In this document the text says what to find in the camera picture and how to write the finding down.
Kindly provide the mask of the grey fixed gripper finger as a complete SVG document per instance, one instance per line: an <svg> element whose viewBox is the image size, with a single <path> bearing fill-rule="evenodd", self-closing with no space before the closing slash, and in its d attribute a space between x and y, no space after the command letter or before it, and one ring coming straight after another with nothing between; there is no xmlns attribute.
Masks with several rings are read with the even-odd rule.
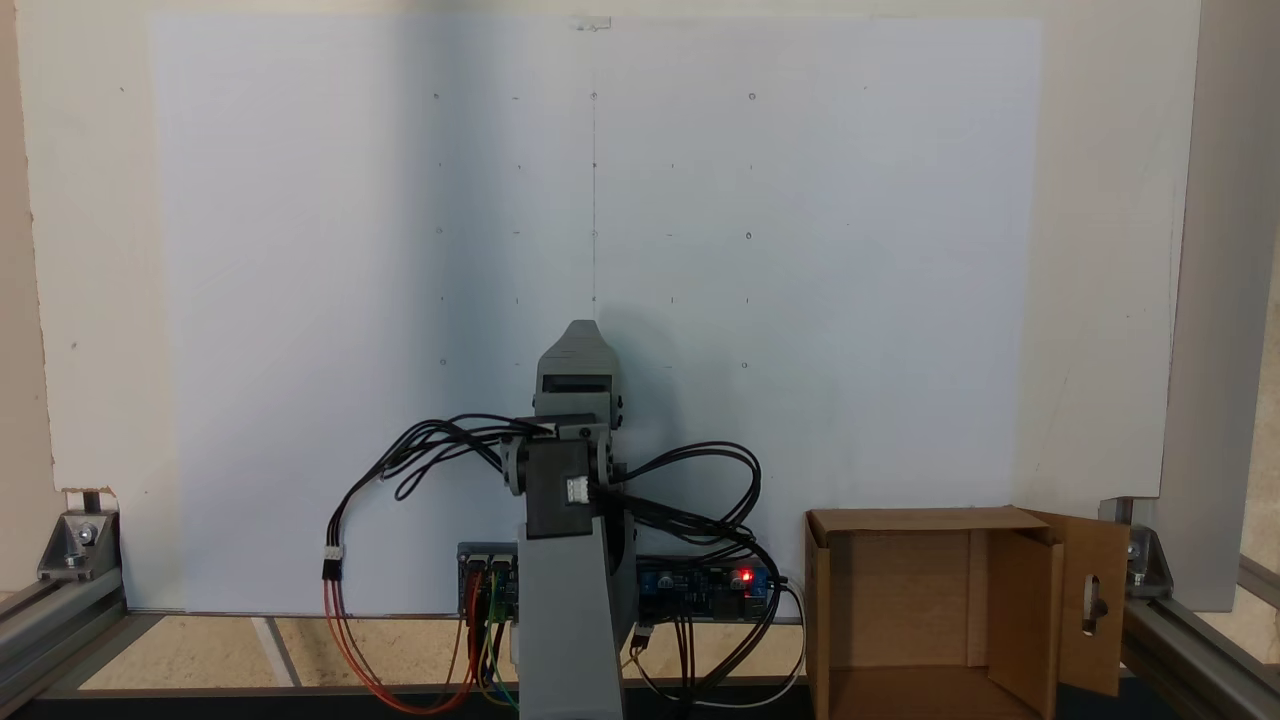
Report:
<svg viewBox="0 0 1280 720"><path fill-rule="evenodd" d="M594 320L573 320L539 357L539 375L617 375L620 361Z"/></svg>

